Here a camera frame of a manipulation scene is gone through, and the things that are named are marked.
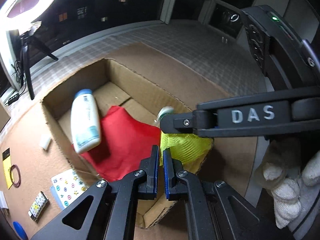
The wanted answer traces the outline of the white gloved right hand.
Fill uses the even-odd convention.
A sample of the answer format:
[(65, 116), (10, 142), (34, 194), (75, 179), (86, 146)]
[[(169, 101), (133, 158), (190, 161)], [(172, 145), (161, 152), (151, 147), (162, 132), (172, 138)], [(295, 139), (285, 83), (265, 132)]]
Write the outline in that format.
[(254, 178), (273, 198), (276, 226), (292, 231), (319, 192), (319, 148), (295, 139), (273, 140)]

